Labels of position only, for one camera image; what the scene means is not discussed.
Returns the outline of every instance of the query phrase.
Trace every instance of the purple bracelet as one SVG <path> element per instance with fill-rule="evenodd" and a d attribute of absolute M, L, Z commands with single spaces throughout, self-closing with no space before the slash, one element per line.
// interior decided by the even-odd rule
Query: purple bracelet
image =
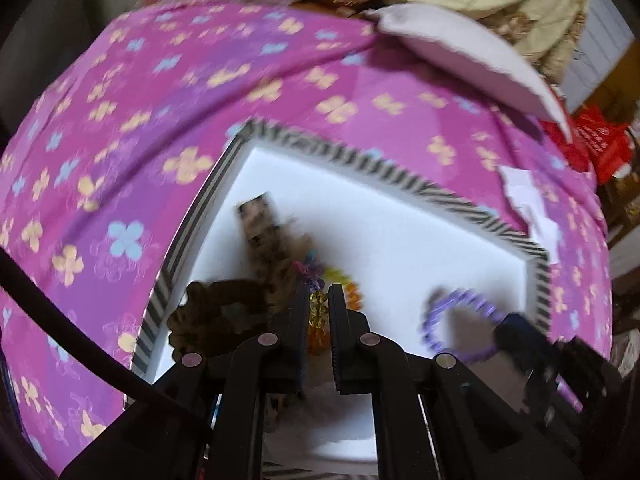
<path fill-rule="evenodd" d="M 487 318 L 494 326 L 502 322 L 506 316 L 504 312 L 500 311 L 493 303 L 487 301 L 480 294 L 475 294 L 472 290 L 455 290 L 431 305 L 429 315 L 422 324 L 424 341 L 434 353 L 448 352 L 455 355 L 457 359 L 465 364 L 487 361 L 487 359 L 490 359 L 498 353 L 495 345 L 491 345 L 477 352 L 464 353 L 445 348 L 442 341 L 436 339 L 433 329 L 440 321 L 442 314 L 446 310 L 459 305 L 473 308 L 478 314 Z"/>

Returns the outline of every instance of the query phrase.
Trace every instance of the pink floral fabric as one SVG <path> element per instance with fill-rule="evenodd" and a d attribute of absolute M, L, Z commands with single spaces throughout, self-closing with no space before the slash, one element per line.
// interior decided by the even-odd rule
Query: pink floral fabric
<path fill-rule="evenodd" d="M 0 244 L 92 340 L 130 364 L 174 233 L 249 117 L 394 160 L 520 230 L 499 164 L 531 170 L 558 222 L 552 338 L 610 349 L 604 219 L 593 175 L 535 123 L 369 23 L 205 3 L 115 20 L 34 104 L 0 161 Z M 32 444 L 59 472 L 122 412 L 2 292 L 2 348 Z"/>

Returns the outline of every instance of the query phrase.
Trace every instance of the black cable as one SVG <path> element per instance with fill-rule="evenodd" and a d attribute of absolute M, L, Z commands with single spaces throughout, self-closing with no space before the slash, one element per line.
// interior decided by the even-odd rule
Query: black cable
<path fill-rule="evenodd" d="M 180 417 L 208 435 L 211 428 L 171 397 L 154 389 L 144 379 L 104 352 L 47 298 L 24 271 L 0 247 L 0 286 L 33 321 L 72 355 L 82 366 L 117 390 L 159 411 Z"/>

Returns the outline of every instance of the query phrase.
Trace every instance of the red bag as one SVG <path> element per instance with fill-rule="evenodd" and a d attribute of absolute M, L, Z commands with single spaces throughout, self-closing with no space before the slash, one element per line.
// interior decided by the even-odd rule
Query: red bag
<path fill-rule="evenodd" d="M 576 131 L 589 150 L 598 184 L 611 179 L 620 166 L 630 162 L 633 151 L 626 138 L 626 124 L 607 123 L 597 107 L 591 106 L 575 120 Z"/>

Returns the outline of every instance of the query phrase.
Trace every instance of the silver screw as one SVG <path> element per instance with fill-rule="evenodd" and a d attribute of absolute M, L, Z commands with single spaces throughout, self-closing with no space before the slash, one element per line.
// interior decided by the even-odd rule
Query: silver screw
<path fill-rule="evenodd" d="M 440 368 L 446 368 L 447 370 L 453 368 L 456 365 L 456 358 L 451 354 L 438 354 L 436 357 L 436 363 Z"/>
<path fill-rule="evenodd" d="M 202 362 L 202 356 L 196 354 L 196 352 L 192 352 L 191 354 L 183 356 L 180 362 L 187 368 L 195 368 Z"/>
<path fill-rule="evenodd" d="M 380 336 L 373 332 L 367 332 L 360 336 L 360 342 L 364 346 L 375 346 L 380 343 Z"/>
<path fill-rule="evenodd" d="M 549 406 L 548 410 L 545 413 L 545 426 L 551 424 L 551 421 L 554 420 L 556 416 L 556 409 L 553 406 Z"/>
<path fill-rule="evenodd" d="M 258 338 L 258 343 L 262 346 L 273 346 L 278 342 L 278 336 L 273 332 L 265 332 Z"/>

